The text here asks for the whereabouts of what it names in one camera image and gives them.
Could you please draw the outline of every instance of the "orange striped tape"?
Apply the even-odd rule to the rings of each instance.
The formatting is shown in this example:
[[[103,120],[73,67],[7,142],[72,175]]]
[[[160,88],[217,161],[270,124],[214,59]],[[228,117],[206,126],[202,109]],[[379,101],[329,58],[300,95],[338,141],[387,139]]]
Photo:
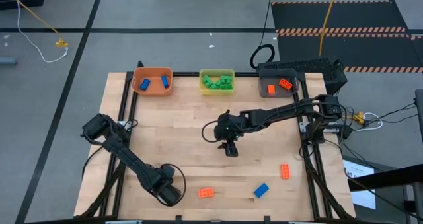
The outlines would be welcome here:
[[[422,36],[411,36],[411,40],[422,39]]]
[[[325,28],[325,33],[400,33],[405,32],[401,26],[360,27],[360,28]],[[277,29],[276,33],[322,33],[322,28],[287,28]]]
[[[279,4],[316,4],[316,3],[330,3],[330,1],[300,1],[300,2],[272,2],[272,5]],[[365,0],[365,1],[335,1],[334,3],[391,3],[388,0]]]
[[[423,73],[423,67],[345,67],[344,72],[354,73]]]
[[[321,33],[279,33],[279,37],[282,36],[321,36]],[[408,34],[359,34],[359,33],[327,33],[325,34],[326,37],[355,37],[355,38],[364,38],[364,37],[372,37],[372,38],[410,38]]]

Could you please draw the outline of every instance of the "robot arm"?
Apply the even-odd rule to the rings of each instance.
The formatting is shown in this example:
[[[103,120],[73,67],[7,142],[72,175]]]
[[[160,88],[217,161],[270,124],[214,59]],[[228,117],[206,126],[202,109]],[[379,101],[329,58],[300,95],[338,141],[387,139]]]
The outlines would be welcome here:
[[[298,116],[310,116],[315,121],[307,125],[307,131],[304,135],[310,141],[322,143],[324,141],[324,128],[329,122],[335,122],[342,117],[341,107],[338,98],[330,95],[319,95],[315,98],[302,99],[298,103],[271,110],[254,109],[241,111],[239,116],[230,115],[228,110],[217,119],[214,136],[217,141],[226,141],[219,148],[225,149],[228,157],[237,157],[238,150],[234,141],[244,136],[244,133],[260,131],[274,122]]]
[[[95,141],[100,136],[106,138],[103,143]],[[117,156],[137,175],[141,186],[160,199],[160,202],[164,202],[167,206],[174,206],[180,201],[180,190],[172,186],[174,169],[169,165],[155,168],[145,164],[128,149],[129,135],[125,127],[114,122],[109,116],[97,114],[83,126],[81,137],[93,145],[103,146]]]

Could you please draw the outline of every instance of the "orange block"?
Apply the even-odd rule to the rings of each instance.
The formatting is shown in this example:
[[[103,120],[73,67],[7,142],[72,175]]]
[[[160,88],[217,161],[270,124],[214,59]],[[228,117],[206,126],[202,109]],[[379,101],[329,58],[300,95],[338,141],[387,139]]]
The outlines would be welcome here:
[[[214,189],[213,188],[203,188],[198,190],[198,197],[199,198],[207,198],[214,196]]]
[[[286,79],[281,79],[279,81],[279,85],[286,90],[290,90],[292,88],[292,84]]]
[[[291,174],[289,173],[289,164],[280,165],[280,170],[281,170],[281,174],[282,174],[282,179],[291,178]]]
[[[267,86],[267,91],[269,92],[269,94],[275,94],[275,86],[274,85],[268,85]]]

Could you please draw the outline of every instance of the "wooden table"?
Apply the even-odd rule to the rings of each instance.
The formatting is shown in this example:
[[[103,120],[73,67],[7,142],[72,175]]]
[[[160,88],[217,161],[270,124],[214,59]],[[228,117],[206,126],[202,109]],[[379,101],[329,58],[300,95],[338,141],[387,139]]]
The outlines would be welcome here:
[[[125,73],[108,76],[100,112],[117,119]],[[321,74],[306,74],[310,97],[325,94]],[[139,125],[132,132],[130,149],[153,166],[172,163],[186,175],[184,199],[175,207],[162,206],[139,185],[136,175],[126,171],[119,219],[168,219],[181,215],[183,220],[262,221],[269,215],[273,221],[312,221],[310,197],[304,162],[299,156],[300,139],[297,119],[272,124],[260,132],[246,134],[237,141],[239,157],[225,156],[219,143],[206,143],[202,126],[225,112],[270,109],[293,102],[292,98],[261,98],[257,77],[237,77],[233,96],[202,96],[197,77],[175,77],[174,90],[167,97],[138,96],[135,119]],[[129,114],[131,93],[125,115]],[[213,126],[205,132],[213,139]],[[337,142],[335,135],[325,135]],[[90,153],[98,149],[92,146]],[[75,214],[83,213],[96,198],[106,177],[110,153],[102,150],[87,166],[79,192]],[[329,190],[355,216],[344,175],[340,151],[334,145],[321,145],[321,157]],[[289,180],[280,178],[280,165],[288,163]],[[253,192],[262,183],[269,191],[261,198]],[[174,185],[182,189],[182,178],[176,171]],[[214,188],[213,198],[198,198],[200,188]],[[324,215],[320,190],[316,186],[319,211]],[[110,193],[111,213],[114,190]]]

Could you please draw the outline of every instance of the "blue block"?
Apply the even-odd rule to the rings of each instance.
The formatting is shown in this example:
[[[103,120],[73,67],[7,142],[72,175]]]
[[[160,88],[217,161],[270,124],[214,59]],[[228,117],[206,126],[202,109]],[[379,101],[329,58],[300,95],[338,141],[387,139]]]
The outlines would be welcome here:
[[[139,86],[139,88],[141,90],[147,90],[148,85],[150,84],[150,80],[149,79],[144,79],[143,82],[141,83],[141,86]]]
[[[161,82],[163,83],[163,86],[167,89],[169,88],[169,84],[167,83],[167,79],[166,76],[162,75],[161,76]]]
[[[269,190],[269,186],[263,183],[262,185],[260,185],[260,187],[256,189],[256,191],[254,191],[254,194],[256,194],[257,198],[261,198],[261,196],[263,196],[263,194],[265,194],[267,190]]]

